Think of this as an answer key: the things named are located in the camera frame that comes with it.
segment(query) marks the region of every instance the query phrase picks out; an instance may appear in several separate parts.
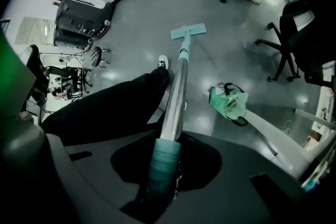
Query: bag handle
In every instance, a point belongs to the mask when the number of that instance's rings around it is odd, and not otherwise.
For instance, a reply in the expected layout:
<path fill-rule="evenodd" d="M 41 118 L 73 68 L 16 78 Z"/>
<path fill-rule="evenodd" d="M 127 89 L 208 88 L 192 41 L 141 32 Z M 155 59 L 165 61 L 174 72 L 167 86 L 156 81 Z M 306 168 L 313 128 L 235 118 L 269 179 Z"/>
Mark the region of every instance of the bag handle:
<path fill-rule="evenodd" d="M 229 92 L 229 88 L 228 86 L 230 85 L 233 85 L 233 86 L 236 86 L 241 92 L 244 92 L 240 87 L 238 87 L 237 85 L 233 84 L 233 83 L 226 83 L 224 84 L 224 91 L 225 91 L 225 94 L 226 95 L 230 95 L 230 92 Z"/>
<path fill-rule="evenodd" d="M 245 120 L 245 118 L 243 118 L 243 117 L 238 117 L 238 119 L 239 120 L 243 120 L 243 122 L 239 122 L 239 121 L 235 121 L 235 120 L 232 120 L 232 119 L 230 119 L 234 124 L 236 124 L 237 126 L 240 126 L 240 127 L 243 127 L 243 126 L 246 126 L 247 124 L 248 124 L 248 121 L 247 120 Z"/>

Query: mop handle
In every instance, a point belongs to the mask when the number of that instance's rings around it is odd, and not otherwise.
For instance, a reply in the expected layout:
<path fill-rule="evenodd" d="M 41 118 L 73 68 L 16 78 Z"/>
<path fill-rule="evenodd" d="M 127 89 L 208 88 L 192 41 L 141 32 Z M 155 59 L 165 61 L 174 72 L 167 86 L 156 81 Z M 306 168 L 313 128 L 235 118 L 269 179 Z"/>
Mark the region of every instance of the mop handle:
<path fill-rule="evenodd" d="M 159 139 L 155 140 L 147 183 L 147 199 L 152 204 L 168 205 L 176 190 L 176 170 L 181 144 L 179 138 L 184 119 L 190 33 L 187 31 L 180 49 L 176 74 Z"/>
<path fill-rule="evenodd" d="M 160 138 L 170 141 L 176 141 L 182 132 L 185 109 L 185 91 L 188 76 L 189 47 L 190 32 L 187 31 L 185 39 L 181 45 L 180 57 L 177 62 L 176 74 L 160 135 Z"/>

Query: black pants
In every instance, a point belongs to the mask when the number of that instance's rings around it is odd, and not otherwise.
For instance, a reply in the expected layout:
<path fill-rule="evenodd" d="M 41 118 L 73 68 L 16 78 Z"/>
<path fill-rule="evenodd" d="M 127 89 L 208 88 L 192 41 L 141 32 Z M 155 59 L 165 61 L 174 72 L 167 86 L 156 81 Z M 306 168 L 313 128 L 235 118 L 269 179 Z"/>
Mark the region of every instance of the black pants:
<path fill-rule="evenodd" d="M 169 84 L 169 73 L 157 68 L 77 100 L 43 121 L 45 133 L 58 135 L 64 146 L 93 143 L 145 130 Z"/>

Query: mop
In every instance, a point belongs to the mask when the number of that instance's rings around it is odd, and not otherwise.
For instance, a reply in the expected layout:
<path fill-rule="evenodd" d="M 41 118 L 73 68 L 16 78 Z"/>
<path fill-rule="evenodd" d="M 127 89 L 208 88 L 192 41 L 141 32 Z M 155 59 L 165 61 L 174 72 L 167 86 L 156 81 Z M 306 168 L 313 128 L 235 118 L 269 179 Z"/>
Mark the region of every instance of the mop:
<path fill-rule="evenodd" d="M 156 139 L 147 184 L 148 201 L 166 208 L 177 188 L 177 169 L 181 144 L 176 142 L 182 133 L 185 91 L 187 85 L 190 36 L 206 33 L 205 25 L 184 26 L 171 31 L 172 39 L 183 38 L 176 74 L 159 139 Z"/>

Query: flat mop head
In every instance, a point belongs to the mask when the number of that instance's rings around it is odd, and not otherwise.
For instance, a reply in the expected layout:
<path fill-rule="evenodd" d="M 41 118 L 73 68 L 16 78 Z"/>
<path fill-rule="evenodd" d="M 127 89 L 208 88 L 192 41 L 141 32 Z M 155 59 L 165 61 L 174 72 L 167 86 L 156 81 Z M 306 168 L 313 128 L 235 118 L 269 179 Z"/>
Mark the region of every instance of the flat mop head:
<path fill-rule="evenodd" d="M 182 26 L 181 28 L 171 30 L 170 34 L 172 36 L 172 39 L 177 39 L 185 37 L 187 31 L 189 31 L 191 36 L 206 33 L 205 25 L 198 24 L 198 25 Z"/>

